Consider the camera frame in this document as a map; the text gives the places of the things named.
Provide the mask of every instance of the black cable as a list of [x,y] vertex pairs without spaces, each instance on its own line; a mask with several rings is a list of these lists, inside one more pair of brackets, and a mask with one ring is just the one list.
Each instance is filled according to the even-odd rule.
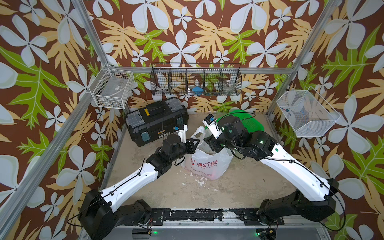
[[238,159],[240,159],[240,160],[244,160],[245,159],[245,156],[243,157],[243,158],[239,158],[238,156],[236,156],[236,154],[232,151],[232,149],[230,149],[231,150],[231,153],[236,157],[236,158],[238,158]]
[[320,182],[320,186],[325,186],[336,198],[337,200],[339,201],[340,205],[341,205],[341,208],[343,209],[343,216],[344,216],[344,222],[342,224],[342,226],[339,228],[339,229],[330,229],[329,227],[325,226],[322,222],[319,222],[321,225],[323,225],[326,229],[330,230],[330,231],[333,231],[333,232],[338,232],[340,231],[341,229],[344,228],[345,226],[345,223],[346,223],[346,217],[345,217],[345,208],[343,206],[343,204],[341,203],[341,200],[339,199],[339,197],[330,189],[328,188],[327,185],[324,184],[324,182],[322,180],[320,180],[316,174],[314,174],[311,170],[309,170],[308,168],[306,168],[304,165],[296,162],[295,160],[291,159],[272,159],[272,158],[266,158],[266,157],[257,157],[259,159],[267,159],[267,160],[272,160],[272,161],[289,161],[289,163],[296,163],[297,165],[301,166],[302,168],[306,169],[310,174],[312,174],[315,178],[317,178],[317,180],[319,180]]
[[[256,116],[256,114],[254,114],[254,113],[249,113],[249,112],[240,112],[240,113],[253,114],[253,116],[251,116],[251,117],[249,117],[249,118],[240,119],[239,121],[233,122],[232,124],[235,124],[235,123],[237,123],[237,122],[241,122],[241,121],[244,121],[244,120],[247,120],[247,119],[251,119],[251,118],[254,118],[254,117]],[[226,115],[222,116],[222,117],[220,118],[220,120],[223,119],[224,117],[230,115],[230,114],[238,114],[238,113],[227,113]]]
[[145,161],[146,159],[148,159],[148,158],[147,158],[147,157],[145,157],[145,158],[143,159],[143,163],[141,164],[140,172],[138,173],[138,175],[139,175],[139,176],[140,176],[141,170],[143,169],[143,166],[144,166],[144,161]]
[[163,134],[163,141],[165,140],[165,138],[164,138],[164,128],[163,128],[163,124],[164,124],[164,118],[165,118],[165,116],[163,117],[163,120],[161,121],[161,132],[162,132],[162,134]]
[[183,156],[183,160],[181,160],[178,164],[176,164],[176,161],[177,161],[177,160],[176,160],[175,163],[174,163],[174,165],[175,165],[175,166],[179,166],[182,162],[184,162],[184,160],[185,160],[185,156]]

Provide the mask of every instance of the white plastic bag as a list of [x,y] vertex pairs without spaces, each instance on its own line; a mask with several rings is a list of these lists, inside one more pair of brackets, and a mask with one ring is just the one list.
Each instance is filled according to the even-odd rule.
[[233,155],[227,148],[223,148],[220,152],[216,153],[211,150],[209,145],[204,142],[204,138],[209,137],[212,133],[209,129],[199,127],[191,138],[196,138],[195,135],[202,133],[194,154],[185,156],[183,167],[190,170],[192,173],[204,176],[210,180],[215,180],[221,177],[227,170],[232,161]]

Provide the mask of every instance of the brown wall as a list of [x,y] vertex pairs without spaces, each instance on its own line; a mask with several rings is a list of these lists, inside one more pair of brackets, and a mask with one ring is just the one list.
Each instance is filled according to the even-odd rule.
[[[269,58],[276,58],[276,63],[273,64],[273,60],[267,62],[264,57],[259,64],[251,66],[291,66],[324,5],[323,1],[317,0],[312,1],[310,5],[308,1],[270,0],[254,5],[256,14],[253,16],[253,10],[250,8],[252,4],[248,5],[246,2],[239,4],[236,0],[160,0],[153,1],[150,6],[142,4],[144,1],[136,1],[138,4],[128,2],[133,1],[108,1],[104,5],[96,1],[84,2],[111,63],[121,66],[150,66],[153,62],[172,62],[178,55],[177,43],[181,45],[185,43],[182,49],[188,47],[185,52],[187,59],[182,56],[179,60],[181,62],[195,61],[199,65],[217,61],[220,63],[217,55],[219,51],[221,56],[225,55],[222,58],[224,66],[228,66],[229,63],[240,63],[241,67],[249,67],[250,62],[261,55],[256,53],[260,48],[257,43],[260,43],[263,48],[266,44],[270,46],[267,47],[270,49]],[[178,16],[181,16],[179,13],[184,13],[182,10],[184,7],[185,16],[183,15],[182,22],[178,23],[180,19]],[[144,11],[145,8],[152,9],[154,15],[148,9]],[[284,21],[281,21],[282,26],[279,28],[278,20],[279,17],[283,17],[284,10],[286,10]],[[250,47],[252,51],[247,54],[249,46],[252,46]],[[138,76],[139,78],[135,78],[137,87],[132,92],[133,97],[129,99],[129,106],[134,108],[159,100],[146,88],[149,87],[145,83],[149,80],[149,75]],[[264,112],[275,96],[282,79],[283,76],[247,74],[243,75],[243,81],[246,82],[243,82],[241,95],[237,98],[216,96],[187,98],[179,96],[179,98],[190,112],[227,112],[231,108]],[[270,95],[262,93],[268,84],[267,80]],[[251,101],[244,103],[245,100],[249,100],[244,99],[247,97],[246,94],[251,94],[253,91],[254,98],[251,97]]]
[[[70,2],[38,1],[33,9],[31,2],[0,1],[0,206],[16,191],[27,168],[39,161],[100,69]],[[78,34],[66,30],[65,13],[71,13]],[[64,27],[58,30],[61,22]],[[105,126],[100,146],[97,124]],[[100,187],[121,127],[121,111],[90,105],[8,239],[51,239],[52,234],[56,240],[76,239],[81,228],[66,222],[79,212],[85,194]]]
[[[338,197],[345,202],[346,227],[331,233],[335,240],[376,240],[384,236],[382,5],[382,1],[374,0],[344,1],[325,27],[329,35],[322,33],[311,50],[313,59],[302,65],[302,76],[307,76],[302,80],[296,77],[290,84],[296,90],[317,88],[342,114],[336,125],[324,137],[305,139],[296,137],[279,108],[272,116],[293,157],[318,175],[339,182]],[[341,25],[335,23],[347,23],[350,18],[353,23],[343,34]],[[343,210],[338,204],[337,213],[328,217],[326,225],[338,229],[342,223]]]

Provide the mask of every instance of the concrete floor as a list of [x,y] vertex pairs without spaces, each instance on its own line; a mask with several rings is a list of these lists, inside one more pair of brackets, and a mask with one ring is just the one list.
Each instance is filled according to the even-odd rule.
[[[199,126],[203,126],[202,120],[206,115],[189,115],[187,138]],[[256,115],[255,118],[264,126],[265,132],[272,135],[265,116]],[[162,140],[138,147],[126,131],[107,185],[121,181],[138,169],[142,160],[160,146]],[[227,171],[217,180],[192,174],[181,166],[172,166],[167,173],[130,197],[124,205],[143,199],[151,207],[259,207],[266,198],[277,199],[295,190],[289,181],[270,167],[248,157],[244,160],[234,157]]]

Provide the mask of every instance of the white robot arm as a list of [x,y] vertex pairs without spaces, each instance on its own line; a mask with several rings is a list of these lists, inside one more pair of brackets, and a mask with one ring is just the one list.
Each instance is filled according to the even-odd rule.
[[[299,163],[271,136],[263,131],[248,133],[238,117],[222,118],[216,124],[210,114],[203,121],[212,132],[204,141],[215,152],[223,147],[238,151],[268,165],[289,180],[298,190],[280,199],[265,199],[257,211],[260,223],[270,225],[275,219],[301,215],[319,222],[334,213],[336,201],[331,198],[338,191],[334,179],[324,179]],[[166,173],[173,162],[195,152],[199,139],[186,139],[185,132],[170,134],[142,167],[125,179],[103,189],[91,190],[81,206],[78,219],[92,240],[103,239],[114,227],[121,224],[146,223],[151,208],[138,200],[132,205],[122,204],[146,184]]]

